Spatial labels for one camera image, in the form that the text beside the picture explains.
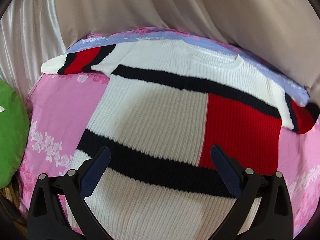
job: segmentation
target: green pillow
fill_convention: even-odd
[[[0,188],[9,184],[21,164],[29,119],[20,96],[0,80]]]

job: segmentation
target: blue gripper pad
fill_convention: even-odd
[[[236,170],[231,166],[226,154],[217,146],[211,148],[211,160],[216,166],[223,183],[226,185],[229,193],[236,198],[241,197],[241,178]]]
[[[82,177],[79,194],[82,199],[91,196],[111,160],[109,148],[104,148]]]

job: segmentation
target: ribbed knit fabric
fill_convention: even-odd
[[[42,66],[45,73],[91,70],[110,82],[72,168],[101,146],[110,148],[110,164],[86,202],[114,239],[207,239],[235,201],[211,162],[212,145],[270,175],[277,170],[280,128],[304,133],[319,115],[317,106],[297,106],[240,56],[183,41],[109,45]],[[76,226],[70,212],[69,219]]]

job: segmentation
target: crew neckline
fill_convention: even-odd
[[[184,40],[175,40],[175,47],[178,53],[180,53],[185,59],[195,63],[201,63],[209,67],[236,70],[244,63],[244,59],[239,54],[223,54],[211,49],[189,44]]]

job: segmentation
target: striped sleeve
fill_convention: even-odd
[[[285,94],[285,100],[293,123],[292,130],[297,134],[310,131],[319,117],[319,107],[314,103],[308,103],[305,107],[298,106],[288,94]]]
[[[116,44],[112,44],[57,56],[43,63],[41,72],[60,75],[90,72],[91,67],[99,64],[115,47]]]

